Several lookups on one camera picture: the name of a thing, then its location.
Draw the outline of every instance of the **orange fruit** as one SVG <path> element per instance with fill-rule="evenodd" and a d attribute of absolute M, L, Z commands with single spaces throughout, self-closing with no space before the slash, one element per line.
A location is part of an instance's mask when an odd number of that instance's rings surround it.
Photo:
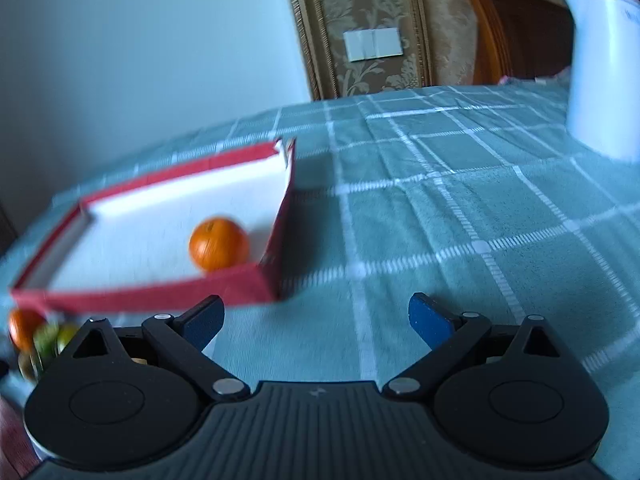
<path fill-rule="evenodd" d="M 249 237 L 228 218 L 210 218 L 191 235 L 189 254 L 207 272 L 244 264 L 249 257 Z"/>
<path fill-rule="evenodd" d="M 14 308 L 9 313 L 7 321 L 11 340 L 21 351 L 30 352 L 33 348 L 34 332 L 46 321 L 47 320 L 35 310 Z"/>

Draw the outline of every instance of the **white pitcher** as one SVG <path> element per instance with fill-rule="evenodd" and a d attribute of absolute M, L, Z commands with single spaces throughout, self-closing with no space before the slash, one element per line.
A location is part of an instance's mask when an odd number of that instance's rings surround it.
<path fill-rule="evenodd" d="M 566 0 L 575 22 L 566 127 L 592 150 L 640 160 L 640 2 Z"/>

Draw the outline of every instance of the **metal screw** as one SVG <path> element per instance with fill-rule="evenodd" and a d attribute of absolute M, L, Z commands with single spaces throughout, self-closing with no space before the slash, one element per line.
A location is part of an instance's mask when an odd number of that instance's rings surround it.
<path fill-rule="evenodd" d="M 213 391 L 219 395 L 239 394 L 244 389 L 244 383 L 240 379 L 218 379 L 213 383 Z"/>
<path fill-rule="evenodd" d="M 392 379 L 387 386 L 396 395 L 412 394 L 420 389 L 420 383 L 411 377 Z"/>

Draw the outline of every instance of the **pink cloth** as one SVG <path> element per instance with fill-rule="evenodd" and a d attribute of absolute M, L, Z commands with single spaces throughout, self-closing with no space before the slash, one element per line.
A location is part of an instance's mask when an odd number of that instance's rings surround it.
<path fill-rule="evenodd" d="M 0 399 L 0 480 L 23 478 L 39 463 L 22 419 L 4 399 Z"/>

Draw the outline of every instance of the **red box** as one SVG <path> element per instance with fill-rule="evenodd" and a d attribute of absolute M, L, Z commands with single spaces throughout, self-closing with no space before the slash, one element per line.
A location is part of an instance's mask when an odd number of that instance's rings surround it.
<path fill-rule="evenodd" d="M 294 149 L 257 144 L 82 198 L 23 270 L 14 300 L 76 314 L 180 311 L 209 294 L 225 305 L 276 300 Z M 248 263 L 206 274 L 191 262 L 191 232 L 212 216 L 249 233 Z"/>

